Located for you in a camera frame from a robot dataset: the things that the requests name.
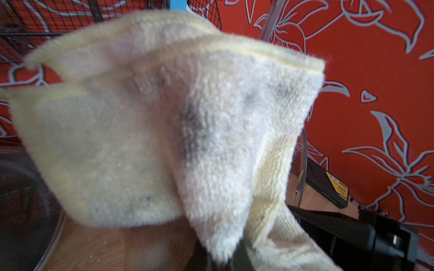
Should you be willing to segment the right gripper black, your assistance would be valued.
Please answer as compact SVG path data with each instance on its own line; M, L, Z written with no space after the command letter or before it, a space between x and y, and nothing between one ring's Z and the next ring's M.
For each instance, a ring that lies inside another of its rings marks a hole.
M372 211L359 219L337 212L289 207L304 231L345 271L412 271L419 234Z

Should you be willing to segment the light blue box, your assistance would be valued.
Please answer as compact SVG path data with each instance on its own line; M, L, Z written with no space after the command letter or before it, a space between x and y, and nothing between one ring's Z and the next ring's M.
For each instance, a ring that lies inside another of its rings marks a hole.
M186 11L187 0L169 0L169 8L171 11Z

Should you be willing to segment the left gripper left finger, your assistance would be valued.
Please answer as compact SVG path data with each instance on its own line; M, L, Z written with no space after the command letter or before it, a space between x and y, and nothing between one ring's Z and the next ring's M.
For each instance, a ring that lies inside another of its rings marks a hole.
M189 262L184 271L213 271L212 258L199 240L196 241Z

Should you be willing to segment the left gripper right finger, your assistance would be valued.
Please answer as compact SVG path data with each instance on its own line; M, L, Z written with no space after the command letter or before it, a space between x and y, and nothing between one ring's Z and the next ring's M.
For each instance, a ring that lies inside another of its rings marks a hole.
M229 261L229 271L255 271L250 261L248 251L243 239L237 245L237 248Z

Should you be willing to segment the glass lid with black handle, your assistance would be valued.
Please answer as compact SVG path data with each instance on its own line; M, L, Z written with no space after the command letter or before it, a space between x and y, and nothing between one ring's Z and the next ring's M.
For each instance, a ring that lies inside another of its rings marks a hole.
M25 149L1 141L1 270L121 271L123 257L120 232L74 222Z

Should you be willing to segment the cream yellow cloth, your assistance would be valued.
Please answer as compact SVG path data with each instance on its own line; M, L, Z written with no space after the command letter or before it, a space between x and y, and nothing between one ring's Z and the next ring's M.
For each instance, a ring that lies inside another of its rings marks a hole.
M118 228L128 271L182 271L195 247L220 271L336 271L287 207L287 183L325 61L223 33L185 11L139 11L25 58L58 84L1 90L64 210Z

